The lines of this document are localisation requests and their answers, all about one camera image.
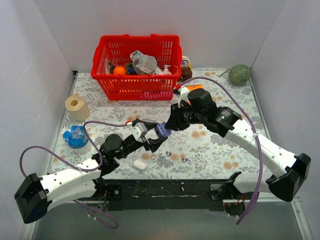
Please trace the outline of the lavender earbud charging case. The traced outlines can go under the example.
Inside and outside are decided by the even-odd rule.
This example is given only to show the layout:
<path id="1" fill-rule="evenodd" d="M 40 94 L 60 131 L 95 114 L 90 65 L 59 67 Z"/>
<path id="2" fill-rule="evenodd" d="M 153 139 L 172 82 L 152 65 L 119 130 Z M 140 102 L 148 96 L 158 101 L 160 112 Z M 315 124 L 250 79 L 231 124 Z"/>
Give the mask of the lavender earbud charging case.
<path id="1" fill-rule="evenodd" d="M 172 134 L 170 129 L 166 129 L 166 122 L 158 123 L 154 129 L 158 138 L 169 137 Z"/>

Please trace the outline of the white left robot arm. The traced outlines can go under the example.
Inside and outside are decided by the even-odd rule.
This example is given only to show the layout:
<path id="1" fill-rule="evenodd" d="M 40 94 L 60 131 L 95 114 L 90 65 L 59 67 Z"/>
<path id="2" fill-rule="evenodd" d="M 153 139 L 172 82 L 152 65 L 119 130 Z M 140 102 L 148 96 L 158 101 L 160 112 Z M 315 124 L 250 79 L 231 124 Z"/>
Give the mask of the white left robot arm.
<path id="1" fill-rule="evenodd" d="M 133 135 L 122 139 L 117 134 L 109 135 L 99 152 L 85 160 L 76 168 L 68 168 L 57 173 L 37 176 L 28 175 L 14 195 L 18 209 L 25 224 L 42 218 L 49 210 L 64 203 L 86 198 L 100 201 L 120 200 L 120 185 L 107 185 L 103 176 L 113 172 L 120 159 L 144 147 L 155 152 L 167 137 L 135 140 Z"/>

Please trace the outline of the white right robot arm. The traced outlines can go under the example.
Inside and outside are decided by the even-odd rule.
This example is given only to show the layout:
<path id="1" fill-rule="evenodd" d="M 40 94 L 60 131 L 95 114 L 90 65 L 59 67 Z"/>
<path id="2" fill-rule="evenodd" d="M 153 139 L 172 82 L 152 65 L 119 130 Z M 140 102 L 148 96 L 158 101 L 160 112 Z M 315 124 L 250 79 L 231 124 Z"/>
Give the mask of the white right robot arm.
<path id="1" fill-rule="evenodd" d="M 218 107 L 210 93 L 203 88 L 190 91 L 180 86 L 173 90 L 178 102 L 170 107 L 170 117 L 165 129 L 183 131 L 191 124 L 203 124 L 207 130 L 237 144 L 267 167 L 272 175 L 264 177 L 244 176 L 234 173 L 220 195 L 237 199 L 249 192 L 272 193 L 285 202 L 290 202 L 308 177 L 311 158 L 301 153 L 296 155 L 276 145 L 268 138 L 254 132 L 253 127 L 230 107 Z"/>

